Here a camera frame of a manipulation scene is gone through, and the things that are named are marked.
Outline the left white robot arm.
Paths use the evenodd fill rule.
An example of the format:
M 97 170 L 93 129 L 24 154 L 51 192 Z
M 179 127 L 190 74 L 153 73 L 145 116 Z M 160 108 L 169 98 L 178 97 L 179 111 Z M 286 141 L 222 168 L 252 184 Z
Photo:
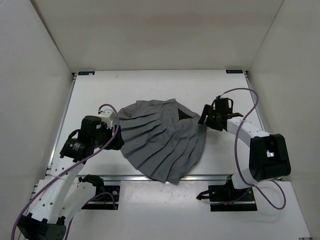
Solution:
M 123 145 L 117 113 L 100 111 L 85 116 L 80 128 L 67 137 L 50 181 L 24 207 L 14 229 L 19 229 L 27 240 L 67 239 L 76 213 L 109 194 L 101 177 L 79 177 L 79 172 L 102 150 L 117 151 Z

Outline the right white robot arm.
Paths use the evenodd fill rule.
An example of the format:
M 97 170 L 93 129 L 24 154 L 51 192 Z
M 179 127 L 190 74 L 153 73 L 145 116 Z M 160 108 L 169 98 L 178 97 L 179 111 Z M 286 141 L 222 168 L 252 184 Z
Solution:
M 259 182 L 286 177 L 291 164 L 283 135 L 271 134 L 247 122 L 244 116 L 233 111 L 230 98 L 217 97 L 203 108 L 199 125 L 226 131 L 249 148 L 248 167 L 227 177 L 225 184 L 212 185 L 201 192 L 198 200 L 209 199 L 218 205 L 232 204 L 243 199 Z

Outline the grey pleated skirt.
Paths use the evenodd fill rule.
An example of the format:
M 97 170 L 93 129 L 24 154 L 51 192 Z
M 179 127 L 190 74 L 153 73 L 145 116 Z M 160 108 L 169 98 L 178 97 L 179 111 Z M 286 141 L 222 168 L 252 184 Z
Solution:
M 207 127 L 176 99 L 138 100 L 118 114 L 121 153 L 148 178 L 177 185 L 201 160 Z

